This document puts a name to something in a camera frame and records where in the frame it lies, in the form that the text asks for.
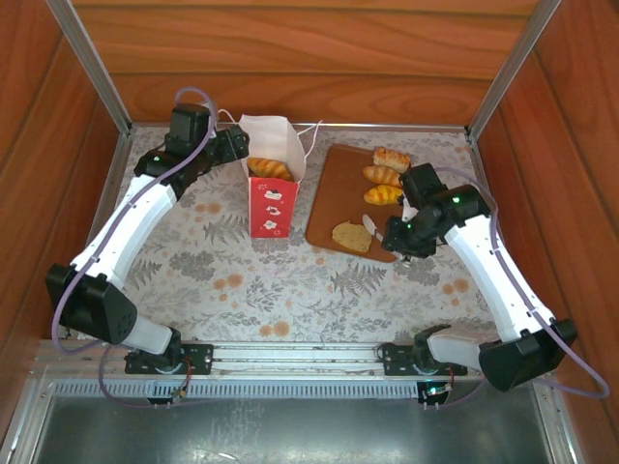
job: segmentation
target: wooden cutting board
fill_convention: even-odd
[[[309,215],[306,238],[316,247],[391,263],[396,257],[382,249],[376,239],[372,239],[367,253],[358,253],[335,243],[331,238],[336,225],[347,220],[353,224],[363,224],[363,215],[368,215],[383,234],[387,218],[402,214],[399,205],[375,206],[364,201],[364,193],[376,187],[363,174],[364,167],[373,165],[373,153],[373,150],[339,144],[329,149]]]

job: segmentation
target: paper bag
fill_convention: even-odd
[[[281,161],[294,178],[294,182],[288,182],[251,177],[247,161],[243,159],[243,169],[249,182],[250,236],[288,237],[299,185],[306,175],[309,153],[306,154],[299,135],[282,116],[243,115],[239,126],[250,136],[250,158]]]

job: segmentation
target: bread slice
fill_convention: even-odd
[[[410,166],[410,158],[407,155],[385,147],[378,147],[374,150],[373,160],[377,166],[391,167],[399,174],[405,172]]]
[[[338,224],[331,233],[337,244],[359,253],[367,253],[371,244],[371,235],[361,224],[351,224],[348,220]]]

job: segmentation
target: black bracket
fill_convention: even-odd
[[[468,370],[462,365],[445,362],[435,363],[428,366],[420,356],[420,347],[417,345],[396,345],[395,343],[385,343],[378,348],[378,358],[383,362],[385,376],[445,376],[466,375]]]
[[[154,365],[143,353],[131,351],[125,357],[126,374],[186,375],[189,362],[192,366],[192,375],[209,375],[213,366],[213,345],[203,343],[182,343],[181,360],[177,365],[165,368]]]

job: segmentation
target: table surface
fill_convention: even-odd
[[[136,128],[120,195],[165,128]],[[311,134],[301,136],[304,146]],[[440,323],[491,331],[491,315],[456,254],[442,246],[410,268],[309,245],[305,229],[329,147],[383,145],[474,175],[462,133],[321,130],[308,159],[289,239],[251,239],[240,163],[198,180],[138,253],[124,291],[138,311],[214,341],[395,341]],[[454,187],[453,176],[441,176]]]

